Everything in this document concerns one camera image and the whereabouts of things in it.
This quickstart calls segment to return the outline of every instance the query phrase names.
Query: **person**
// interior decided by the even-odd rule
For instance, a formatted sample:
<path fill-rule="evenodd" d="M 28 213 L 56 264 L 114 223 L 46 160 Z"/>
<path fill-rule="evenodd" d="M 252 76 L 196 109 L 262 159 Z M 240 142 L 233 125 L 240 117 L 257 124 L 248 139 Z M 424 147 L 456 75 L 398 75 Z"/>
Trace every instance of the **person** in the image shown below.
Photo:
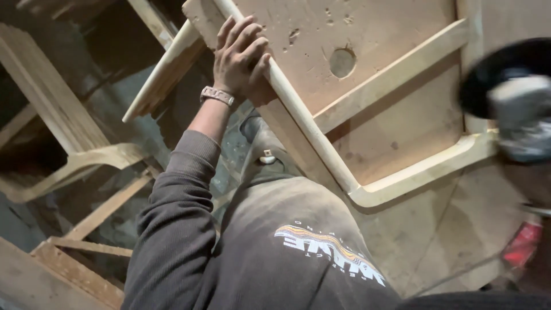
<path fill-rule="evenodd" d="M 202 107 L 138 215 L 121 309 L 404 306 L 345 203 L 302 176 L 257 113 L 240 126 L 251 149 L 217 242 L 209 182 L 228 118 L 245 98 L 276 98 L 263 77 L 270 55 L 261 30 L 253 17 L 222 26 L 213 89 L 203 91 Z"/>

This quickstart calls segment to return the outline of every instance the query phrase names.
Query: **sleeve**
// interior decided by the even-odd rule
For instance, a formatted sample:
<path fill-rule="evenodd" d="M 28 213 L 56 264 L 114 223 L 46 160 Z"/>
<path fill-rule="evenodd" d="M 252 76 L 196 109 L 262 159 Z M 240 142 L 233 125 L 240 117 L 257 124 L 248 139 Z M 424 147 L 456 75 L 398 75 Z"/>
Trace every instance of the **sleeve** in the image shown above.
<path fill-rule="evenodd" d="M 137 218 L 121 309 L 191 309 L 214 247 L 210 179 L 220 147 L 185 131 Z"/>

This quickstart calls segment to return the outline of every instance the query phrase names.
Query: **dark sweatshirt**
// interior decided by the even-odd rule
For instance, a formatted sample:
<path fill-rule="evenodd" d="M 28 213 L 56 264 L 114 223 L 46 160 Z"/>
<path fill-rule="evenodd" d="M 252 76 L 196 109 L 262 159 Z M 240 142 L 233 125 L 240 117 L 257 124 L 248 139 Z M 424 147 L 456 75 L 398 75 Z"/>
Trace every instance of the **dark sweatshirt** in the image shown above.
<path fill-rule="evenodd" d="M 346 205 L 303 177 L 234 197 L 215 246 L 209 182 L 220 147 L 186 131 L 138 215 L 121 309 L 391 309 Z"/>

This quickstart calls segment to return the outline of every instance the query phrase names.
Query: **printed logo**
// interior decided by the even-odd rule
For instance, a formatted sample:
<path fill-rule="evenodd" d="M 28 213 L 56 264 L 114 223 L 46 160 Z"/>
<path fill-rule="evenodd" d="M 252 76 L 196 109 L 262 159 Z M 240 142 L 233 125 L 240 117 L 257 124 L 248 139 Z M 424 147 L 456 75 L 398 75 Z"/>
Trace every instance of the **printed logo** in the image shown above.
<path fill-rule="evenodd" d="M 374 279 L 380 285 L 385 286 L 383 283 L 385 278 L 372 263 L 366 260 L 363 255 L 354 254 L 350 248 L 346 249 L 343 247 L 342 240 L 334 237 L 334 233 L 325 235 L 320 232 L 320 234 L 316 234 L 310 227 L 304 229 L 297 226 L 285 225 L 275 231 L 274 237 L 283 237 L 283 245 L 306 251 L 306 256 L 314 254 L 316 257 L 323 257 L 323 254 L 319 253 L 321 250 L 321 252 L 328 255 L 329 260 L 333 259 L 333 267 L 339 267 L 341 272 L 345 272 L 344 265 L 348 264 L 350 266 L 348 270 L 349 276 L 356 277 L 360 272 L 360 277 L 363 280 Z"/>

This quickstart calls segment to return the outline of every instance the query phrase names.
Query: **watch strap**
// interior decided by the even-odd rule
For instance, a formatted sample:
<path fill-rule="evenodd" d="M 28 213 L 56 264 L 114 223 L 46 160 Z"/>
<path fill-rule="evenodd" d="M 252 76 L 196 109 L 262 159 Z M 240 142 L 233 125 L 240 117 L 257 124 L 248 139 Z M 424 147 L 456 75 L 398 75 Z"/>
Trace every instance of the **watch strap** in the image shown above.
<path fill-rule="evenodd" d="M 201 103 L 204 103 L 208 98 L 222 101 L 228 106 L 231 106 L 234 102 L 234 97 L 232 95 L 210 86 L 203 88 L 201 92 Z"/>

